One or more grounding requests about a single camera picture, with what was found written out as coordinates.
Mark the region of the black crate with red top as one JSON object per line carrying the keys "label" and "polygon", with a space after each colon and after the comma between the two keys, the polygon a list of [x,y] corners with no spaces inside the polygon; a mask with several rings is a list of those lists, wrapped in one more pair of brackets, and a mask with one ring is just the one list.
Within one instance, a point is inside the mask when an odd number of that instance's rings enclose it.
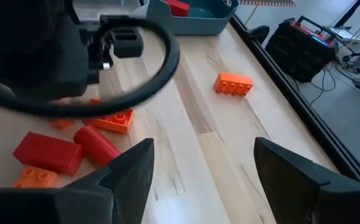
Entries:
{"label": "black crate with red top", "polygon": [[265,50],[289,76],[306,83],[335,59],[336,34],[311,19],[287,19],[269,39]]}

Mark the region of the black aluminium rig frame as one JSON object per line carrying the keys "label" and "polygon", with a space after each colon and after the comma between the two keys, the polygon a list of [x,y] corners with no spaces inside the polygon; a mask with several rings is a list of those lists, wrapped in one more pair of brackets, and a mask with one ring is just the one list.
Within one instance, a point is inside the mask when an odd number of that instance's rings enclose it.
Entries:
{"label": "black aluminium rig frame", "polygon": [[267,51],[250,34],[237,15],[233,15],[230,24],[242,39],[244,44],[251,50],[267,72],[272,82],[287,99],[288,104],[296,112],[301,122],[307,127],[313,139],[321,146],[330,161],[343,175],[360,182],[360,162],[349,152],[344,144],[334,135],[326,124],[318,117],[308,102],[303,99],[291,82],[285,78],[285,74],[273,61]]}

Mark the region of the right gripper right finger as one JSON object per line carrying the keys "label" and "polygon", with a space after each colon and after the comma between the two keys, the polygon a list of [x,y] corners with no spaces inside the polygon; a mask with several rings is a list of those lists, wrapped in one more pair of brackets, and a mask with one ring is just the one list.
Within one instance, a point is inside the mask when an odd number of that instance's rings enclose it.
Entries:
{"label": "right gripper right finger", "polygon": [[253,155],[277,224],[360,224],[360,182],[265,138]]}

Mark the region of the orange four-stud brick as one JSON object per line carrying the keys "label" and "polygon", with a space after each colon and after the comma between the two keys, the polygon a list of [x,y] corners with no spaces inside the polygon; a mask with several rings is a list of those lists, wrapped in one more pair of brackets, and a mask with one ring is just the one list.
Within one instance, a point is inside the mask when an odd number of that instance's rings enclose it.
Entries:
{"label": "orange four-stud brick", "polygon": [[55,188],[58,180],[59,176],[55,172],[34,166],[25,166],[13,187],[22,189]]}

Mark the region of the orange eight-stud brick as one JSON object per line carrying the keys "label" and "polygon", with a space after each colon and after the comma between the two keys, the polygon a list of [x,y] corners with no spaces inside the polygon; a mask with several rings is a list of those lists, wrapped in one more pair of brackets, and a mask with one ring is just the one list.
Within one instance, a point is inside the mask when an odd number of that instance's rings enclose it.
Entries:
{"label": "orange eight-stud brick", "polygon": [[246,96],[252,87],[253,80],[250,77],[224,72],[218,74],[214,83],[216,93],[234,96]]}

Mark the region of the red rectangular block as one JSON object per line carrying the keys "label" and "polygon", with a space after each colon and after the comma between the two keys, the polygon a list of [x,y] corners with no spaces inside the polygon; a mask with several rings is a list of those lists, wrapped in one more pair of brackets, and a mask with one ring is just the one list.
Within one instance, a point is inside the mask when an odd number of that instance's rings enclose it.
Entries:
{"label": "red rectangular block", "polygon": [[82,146],[70,141],[28,132],[13,152],[22,164],[74,176],[82,163]]}

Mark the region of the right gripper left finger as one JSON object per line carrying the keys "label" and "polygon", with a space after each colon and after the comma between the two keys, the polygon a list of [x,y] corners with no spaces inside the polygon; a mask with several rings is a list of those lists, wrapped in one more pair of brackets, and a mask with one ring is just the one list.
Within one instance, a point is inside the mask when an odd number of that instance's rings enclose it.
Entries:
{"label": "right gripper left finger", "polygon": [[68,184],[63,224],[141,224],[153,179],[154,140],[146,138],[108,165]]}

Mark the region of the red cylinder block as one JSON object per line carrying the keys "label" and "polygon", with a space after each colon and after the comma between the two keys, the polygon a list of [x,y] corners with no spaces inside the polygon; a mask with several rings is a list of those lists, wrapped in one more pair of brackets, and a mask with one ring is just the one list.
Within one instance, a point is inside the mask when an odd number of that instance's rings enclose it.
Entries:
{"label": "red cylinder block", "polygon": [[121,154],[120,150],[108,138],[90,125],[80,128],[75,133],[73,140],[80,144],[83,153],[99,166],[107,165]]}

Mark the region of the teal grey plastic bin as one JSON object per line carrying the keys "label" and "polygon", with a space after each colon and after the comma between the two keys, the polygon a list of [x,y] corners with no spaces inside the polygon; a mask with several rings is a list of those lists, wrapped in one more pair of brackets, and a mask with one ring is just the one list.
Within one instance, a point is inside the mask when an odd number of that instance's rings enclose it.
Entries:
{"label": "teal grey plastic bin", "polygon": [[174,35],[218,35],[239,6],[239,0],[180,0],[190,5],[187,17],[172,16],[164,0],[150,0],[146,18]]}

